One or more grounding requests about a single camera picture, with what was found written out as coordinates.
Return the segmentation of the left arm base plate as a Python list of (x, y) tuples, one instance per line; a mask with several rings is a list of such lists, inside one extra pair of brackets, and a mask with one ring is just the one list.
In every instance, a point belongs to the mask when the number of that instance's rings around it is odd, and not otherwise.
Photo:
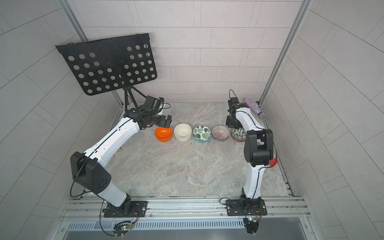
[(147, 207), (148, 201), (127, 201), (120, 207), (108, 203), (102, 213), (104, 218), (141, 218), (145, 216)]

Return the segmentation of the cream ceramic bowl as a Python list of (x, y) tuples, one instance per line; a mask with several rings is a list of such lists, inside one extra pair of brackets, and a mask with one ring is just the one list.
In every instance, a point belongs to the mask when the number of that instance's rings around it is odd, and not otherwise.
[(186, 138), (178, 138), (177, 136), (175, 136), (175, 138), (176, 138), (178, 141), (180, 141), (180, 142), (186, 142), (186, 141), (188, 141), (188, 140), (191, 138), (191, 136), (188, 136), (188, 137), (186, 137)]
[(189, 138), (190, 135), (192, 134), (192, 128), (188, 124), (184, 124), (184, 123), (178, 124), (174, 128), (174, 134), (175, 134), (175, 137), (179, 139), (186, 139), (186, 138)]

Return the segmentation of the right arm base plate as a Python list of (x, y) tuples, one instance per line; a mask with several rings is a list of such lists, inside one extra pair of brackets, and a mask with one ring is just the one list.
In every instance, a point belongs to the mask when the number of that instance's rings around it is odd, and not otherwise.
[(228, 216), (266, 216), (268, 214), (265, 201), (261, 198), (251, 200), (226, 200)]

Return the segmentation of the orange plastic bowl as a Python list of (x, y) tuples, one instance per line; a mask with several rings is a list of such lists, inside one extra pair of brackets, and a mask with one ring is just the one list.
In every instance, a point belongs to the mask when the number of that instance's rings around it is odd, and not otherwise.
[(156, 130), (155, 130), (155, 137), (156, 138), (161, 138), (161, 139), (164, 139), (164, 138), (169, 138), (170, 136), (173, 135), (173, 131), (171, 128), (162, 128), (162, 127), (158, 127)]
[(164, 143), (164, 142), (168, 142), (171, 138), (172, 138), (172, 136), (170, 136), (169, 138), (164, 138), (164, 139), (157, 138), (157, 140)]

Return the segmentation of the black white floral bowl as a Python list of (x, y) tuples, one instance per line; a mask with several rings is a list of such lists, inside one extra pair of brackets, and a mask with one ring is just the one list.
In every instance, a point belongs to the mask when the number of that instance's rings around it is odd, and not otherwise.
[(232, 129), (231, 137), (237, 142), (244, 142), (246, 140), (247, 132), (244, 128)]

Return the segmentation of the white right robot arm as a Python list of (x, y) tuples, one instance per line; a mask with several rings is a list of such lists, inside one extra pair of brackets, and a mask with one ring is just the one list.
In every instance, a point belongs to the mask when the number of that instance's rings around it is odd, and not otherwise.
[(231, 129), (243, 128), (246, 133), (244, 157), (249, 164), (249, 171), (243, 187), (244, 195), (247, 199), (257, 199), (261, 197), (264, 171), (274, 158), (273, 132), (259, 124), (247, 104), (240, 103), (237, 97), (230, 97), (228, 106), (226, 126)]

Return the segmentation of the green leaf pattern bowl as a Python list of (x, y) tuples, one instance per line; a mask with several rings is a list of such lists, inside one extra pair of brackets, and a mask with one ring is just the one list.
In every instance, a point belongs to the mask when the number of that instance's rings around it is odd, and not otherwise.
[(205, 143), (205, 142), (207, 142), (207, 141), (209, 141), (210, 139), (208, 139), (208, 140), (200, 140), (200, 139), (194, 139), (196, 142), (198, 142), (198, 143)]

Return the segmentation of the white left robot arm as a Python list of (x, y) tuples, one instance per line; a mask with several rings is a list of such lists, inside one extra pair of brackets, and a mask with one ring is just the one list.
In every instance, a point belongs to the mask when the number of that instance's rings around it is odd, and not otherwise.
[(146, 96), (144, 104), (126, 111), (117, 125), (83, 153), (75, 152), (71, 158), (73, 182), (99, 196), (114, 207), (127, 205), (129, 195), (113, 182), (105, 169), (118, 149), (140, 130), (152, 126), (169, 128), (171, 116), (164, 116), (164, 98)]

